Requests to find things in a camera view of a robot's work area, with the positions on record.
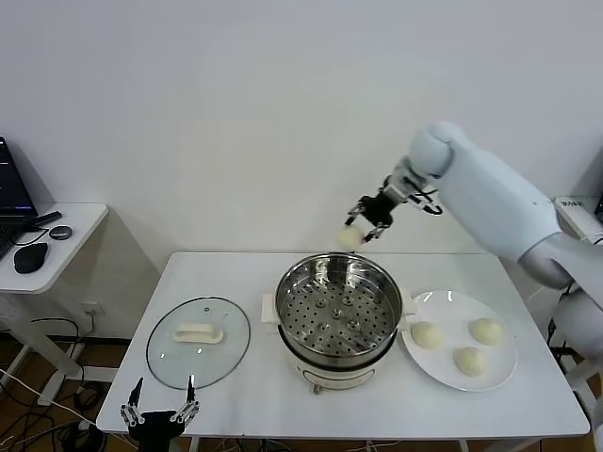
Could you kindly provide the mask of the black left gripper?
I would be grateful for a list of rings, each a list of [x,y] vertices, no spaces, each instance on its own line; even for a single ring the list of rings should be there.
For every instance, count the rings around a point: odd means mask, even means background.
[[[196,397],[195,375],[188,376],[186,402],[177,412],[141,414],[138,404],[142,384],[143,378],[139,378],[127,402],[121,404],[122,419],[128,427],[129,435],[139,443],[140,452],[169,452],[171,441],[184,433],[185,427],[200,410],[200,402]]]

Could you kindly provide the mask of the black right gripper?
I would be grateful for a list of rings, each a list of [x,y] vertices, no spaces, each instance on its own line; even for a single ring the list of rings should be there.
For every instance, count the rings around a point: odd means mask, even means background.
[[[384,191],[379,191],[374,197],[363,196],[347,213],[345,226],[351,226],[356,219],[368,220],[374,227],[363,236],[363,242],[368,243],[379,239],[393,223],[391,212],[399,202],[390,198]]]

